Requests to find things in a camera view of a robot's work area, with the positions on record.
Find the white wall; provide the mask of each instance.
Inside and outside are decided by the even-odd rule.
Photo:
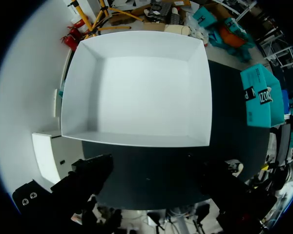
[[[60,87],[69,48],[72,14],[63,1],[49,0],[26,22],[0,68],[0,176],[9,193],[41,177],[31,133],[59,128],[52,117],[54,90]]]
[[[69,5],[72,0],[63,0],[65,5]],[[90,18],[92,22],[96,19],[96,14],[99,13],[100,11],[100,4],[98,0],[78,0],[79,6],[83,10],[83,12]],[[74,6],[70,6],[68,8],[71,13],[76,16],[78,15],[77,10],[75,9]]]

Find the black tabletop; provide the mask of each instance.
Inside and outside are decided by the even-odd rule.
[[[205,199],[185,157],[200,160],[236,158],[244,164],[241,180],[251,178],[265,162],[269,129],[246,124],[240,71],[209,61],[212,127],[208,147],[148,148],[83,142],[85,158],[112,153],[114,170],[97,200],[128,210],[156,210]]]

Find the white cardboard box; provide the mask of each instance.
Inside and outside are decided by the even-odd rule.
[[[64,137],[130,146],[208,146],[211,116],[201,40],[127,31],[80,42],[64,88]]]

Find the yellow tripod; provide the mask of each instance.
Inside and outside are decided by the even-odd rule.
[[[135,18],[136,20],[143,21],[143,19],[141,19],[141,18],[139,18],[137,16],[134,16],[134,15],[132,15],[130,13],[127,13],[127,12],[124,12],[124,11],[121,11],[121,10],[118,10],[118,9],[115,9],[115,8],[105,6],[104,0],[99,0],[99,1],[100,1],[101,10],[98,13],[98,15],[96,17],[96,20],[94,21],[93,25],[91,25],[90,22],[88,21],[87,16],[84,14],[84,12],[81,9],[81,7],[79,6],[77,0],[72,0],[72,3],[71,3],[71,5],[73,5],[76,8],[76,10],[78,11],[79,15],[81,16],[81,18],[85,22],[85,24],[88,27],[90,32],[92,32],[103,20],[105,20],[106,18],[109,17],[109,14],[108,14],[107,10],[115,11],[115,12],[118,12],[120,14],[125,14],[125,15],[128,15],[130,17]],[[103,20],[101,20],[100,22],[98,22],[103,13],[105,15],[105,18]],[[99,28],[98,31],[110,30],[110,29],[130,29],[130,28],[131,27],[129,27],[129,26],[113,26],[113,27]],[[95,37],[95,36],[96,35],[94,33],[91,36],[87,35],[84,39],[87,39],[89,37]]]

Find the white cabinet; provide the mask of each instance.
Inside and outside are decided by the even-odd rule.
[[[60,131],[32,134],[41,175],[56,184],[72,170],[71,164],[84,159],[81,140],[61,136]]]

